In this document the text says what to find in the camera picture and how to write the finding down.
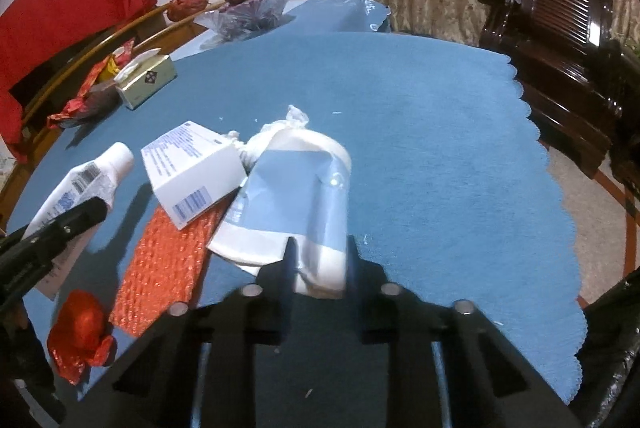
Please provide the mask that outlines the white blue medicine box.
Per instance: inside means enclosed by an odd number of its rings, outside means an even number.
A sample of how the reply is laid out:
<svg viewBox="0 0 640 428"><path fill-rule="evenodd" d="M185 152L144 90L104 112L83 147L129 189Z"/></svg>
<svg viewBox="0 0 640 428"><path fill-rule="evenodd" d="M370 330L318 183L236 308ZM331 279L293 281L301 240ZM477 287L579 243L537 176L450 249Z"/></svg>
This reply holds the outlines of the white blue medicine box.
<svg viewBox="0 0 640 428"><path fill-rule="evenodd" d="M153 193L177 229L184 229L246 177L229 137L193 121L161 135L141 149Z"/></svg>

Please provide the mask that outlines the white tube bottle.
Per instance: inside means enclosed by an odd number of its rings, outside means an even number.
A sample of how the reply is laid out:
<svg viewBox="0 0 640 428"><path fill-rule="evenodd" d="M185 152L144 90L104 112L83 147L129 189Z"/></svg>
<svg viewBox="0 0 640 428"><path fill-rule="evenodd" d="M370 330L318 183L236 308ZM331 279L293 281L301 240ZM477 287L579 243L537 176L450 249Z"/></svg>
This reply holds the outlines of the white tube bottle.
<svg viewBox="0 0 640 428"><path fill-rule="evenodd" d="M70 169L30 221L24 236L39 232L59 215L92 197L102 199L107 210L111 211L117 186L133 165L134 154L124 143L116 142L96 159ZM50 300L55 298L97 228L93 226L88 232L73 238L61 255L53 260L52 269L36 285L43 296Z"/></svg>

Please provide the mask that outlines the red snack packets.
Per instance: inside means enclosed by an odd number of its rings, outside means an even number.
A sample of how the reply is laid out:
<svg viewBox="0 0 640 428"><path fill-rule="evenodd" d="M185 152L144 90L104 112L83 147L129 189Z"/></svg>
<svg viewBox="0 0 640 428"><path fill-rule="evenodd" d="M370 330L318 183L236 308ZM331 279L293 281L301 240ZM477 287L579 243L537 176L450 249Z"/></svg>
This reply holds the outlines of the red snack packets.
<svg viewBox="0 0 640 428"><path fill-rule="evenodd" d="M103 58L101 62L97 62L96 64L94 64L85 77L85 81L82 82L76 96L86 95L94 84L99 84L101 82L111 80L114 81L116 74L119 73L119 71L122 70L122 68L124 68L128 64L128 62L130 62L133 49L134 38L131 38L130 40L122 44L122 46L116 48L113 53ZM58 126L56 125L56 119L62 116L63 109L59 113L47 117L46 123L49 129L58 128Z"/></svg>

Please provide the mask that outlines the red ornament on sideboard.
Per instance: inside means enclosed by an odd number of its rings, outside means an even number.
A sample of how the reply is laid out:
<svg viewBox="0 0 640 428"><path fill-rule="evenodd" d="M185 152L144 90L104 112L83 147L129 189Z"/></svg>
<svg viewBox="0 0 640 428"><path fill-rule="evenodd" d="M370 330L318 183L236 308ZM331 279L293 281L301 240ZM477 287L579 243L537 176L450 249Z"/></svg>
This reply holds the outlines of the red ornament on sideboard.
<svg viewBox="0 0 640 428"><path fill-rule="evenodd" d="M205 10L208 0L171 0L167 5L166 16L172 22L182 21L201 10Z"/></svg>

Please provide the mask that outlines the red cloth cover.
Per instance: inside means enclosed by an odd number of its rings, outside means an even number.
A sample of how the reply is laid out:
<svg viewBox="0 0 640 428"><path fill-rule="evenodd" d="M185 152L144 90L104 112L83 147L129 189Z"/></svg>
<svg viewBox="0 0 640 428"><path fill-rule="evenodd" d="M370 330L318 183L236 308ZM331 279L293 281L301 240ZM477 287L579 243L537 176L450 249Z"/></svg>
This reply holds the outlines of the red cloth cover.
<svg viewBox="0 0 640 428"><path fill-rule="evenodd" d="M18 162L23 106L11 88L56 54L147 12L157 0L14 0L1 15L1 136Z"/></svg>

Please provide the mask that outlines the red plastic bag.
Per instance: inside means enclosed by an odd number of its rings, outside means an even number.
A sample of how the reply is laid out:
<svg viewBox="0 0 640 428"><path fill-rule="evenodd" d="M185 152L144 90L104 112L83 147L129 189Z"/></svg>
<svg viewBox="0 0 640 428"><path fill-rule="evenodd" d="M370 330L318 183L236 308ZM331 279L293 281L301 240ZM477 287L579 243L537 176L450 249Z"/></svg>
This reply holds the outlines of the red plastic bag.
<svg viewBox="0 0 640 428"><path fill-rule="evenodd" d="M76 386L89 367L105 365L114 342L107 333L107 317L98 299L76 289L58 311L47 349L58 376Z"/></svg>

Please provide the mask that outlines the glass fruit bowl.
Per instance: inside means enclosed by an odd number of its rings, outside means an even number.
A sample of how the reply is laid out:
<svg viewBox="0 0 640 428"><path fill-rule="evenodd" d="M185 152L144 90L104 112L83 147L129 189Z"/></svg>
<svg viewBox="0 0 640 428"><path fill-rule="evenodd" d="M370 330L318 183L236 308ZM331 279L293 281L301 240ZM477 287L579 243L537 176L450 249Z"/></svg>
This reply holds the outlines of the glass fruit bowl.
<svg viewBox="0 0 640 428"><path fill-rule="evenodd" d="M280 27L288 22L284 13L289 0L247 0L206 10L194 22L212 30L221 41L241 41Z"/></svg>

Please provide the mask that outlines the black lined trash bin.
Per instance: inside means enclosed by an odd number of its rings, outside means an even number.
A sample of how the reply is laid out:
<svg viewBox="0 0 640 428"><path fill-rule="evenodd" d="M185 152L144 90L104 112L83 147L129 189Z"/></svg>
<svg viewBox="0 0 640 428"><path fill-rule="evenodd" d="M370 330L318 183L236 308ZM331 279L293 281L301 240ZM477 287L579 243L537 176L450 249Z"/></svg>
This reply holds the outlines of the black lined trash bin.
<svg viewBox="0 0 640 428"><path fill-rule="evenodd" d="M639 278L630 273L585 308L582 383L570 401L584 427L640 428Z"/></svg>

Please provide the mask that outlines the wooden sideboard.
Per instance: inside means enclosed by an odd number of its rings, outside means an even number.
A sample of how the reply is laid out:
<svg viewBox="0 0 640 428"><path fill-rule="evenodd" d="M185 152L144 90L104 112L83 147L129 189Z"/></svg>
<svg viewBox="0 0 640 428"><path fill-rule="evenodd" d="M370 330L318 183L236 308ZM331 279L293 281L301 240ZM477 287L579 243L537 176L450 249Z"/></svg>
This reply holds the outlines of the wooden sideboard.
<svg viewBox="0 0 640 428"><path fill-rule="evenodd" d="M17 151L26 160L17 163L2 185L2 229L8 225L9 217L32 172L61 134L59 129L47 128L47 115L60 111L66 100L76 95L94 64L128 41L134 42L136 55L154 46L163 53L172 53L206 31L205 27L195 22L193 15L178 22L168 22L166 10L165 5L157 6L122 28L108 29L88 41L77 54L68 58L54 76L44 82L28 102L20 121L21 142L17 146Z"/></svg>

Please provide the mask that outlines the white blue plastic pouch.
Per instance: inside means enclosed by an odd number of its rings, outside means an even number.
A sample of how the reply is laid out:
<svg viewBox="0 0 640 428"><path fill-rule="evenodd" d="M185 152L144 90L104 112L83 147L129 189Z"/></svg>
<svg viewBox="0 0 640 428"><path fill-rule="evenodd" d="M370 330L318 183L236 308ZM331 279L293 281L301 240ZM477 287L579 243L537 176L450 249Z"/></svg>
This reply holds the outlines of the white blue plastic pouch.
<svg viewBox="0 0 640 428"><path fill-rule="evenodd" d="M352 158L291 105L286 116L242 142L229 135L247 177L207 248L257 274L296 240L295 289L337 299L346 286L347 211Z"/></svg>

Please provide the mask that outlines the tissue box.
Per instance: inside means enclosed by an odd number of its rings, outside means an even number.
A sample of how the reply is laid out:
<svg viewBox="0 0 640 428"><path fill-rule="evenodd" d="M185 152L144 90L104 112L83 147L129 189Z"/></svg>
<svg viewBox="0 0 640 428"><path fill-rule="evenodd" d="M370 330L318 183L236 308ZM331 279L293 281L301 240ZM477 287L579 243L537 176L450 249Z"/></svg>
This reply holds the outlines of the tissue box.
<svg viewBox="0 0 640 428"><path fill-rule="evenodd" d="M114 78L122 103L131 110L142 105L177 76L169 55L152 48L135 57Z"/></svg>

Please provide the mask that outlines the glass snack dish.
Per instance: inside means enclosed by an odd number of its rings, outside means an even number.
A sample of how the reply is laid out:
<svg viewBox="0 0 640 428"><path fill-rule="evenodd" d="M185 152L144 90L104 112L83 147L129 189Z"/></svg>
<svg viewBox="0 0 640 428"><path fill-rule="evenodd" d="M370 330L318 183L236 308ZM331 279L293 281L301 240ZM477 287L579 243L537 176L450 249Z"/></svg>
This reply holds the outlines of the glass snack dish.
<svg viewBox="0 0 640 428"><path fill-rule="evenodd" d="M117 91L117 84L111 81L94 84L84 96L76 96L70 100L56 119L61 129L88 125L98 122L115 110L122 102Z"/></svg>

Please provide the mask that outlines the orange foam net sleeve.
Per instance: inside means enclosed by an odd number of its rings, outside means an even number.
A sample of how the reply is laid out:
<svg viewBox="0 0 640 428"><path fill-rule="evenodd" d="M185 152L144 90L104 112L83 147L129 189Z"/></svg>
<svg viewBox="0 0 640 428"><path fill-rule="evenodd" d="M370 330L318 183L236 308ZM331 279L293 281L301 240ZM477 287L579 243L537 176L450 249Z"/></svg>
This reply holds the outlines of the orange foam net sleeve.
<svg viewBox="0 0 640 428"><path fill-rule="evenodd" d="M112 325L137 338L171 304L194 307L209 259L206 244L233 198L224 197L184 229L175 227L163 207L155 208L117 290Z"/></svg>

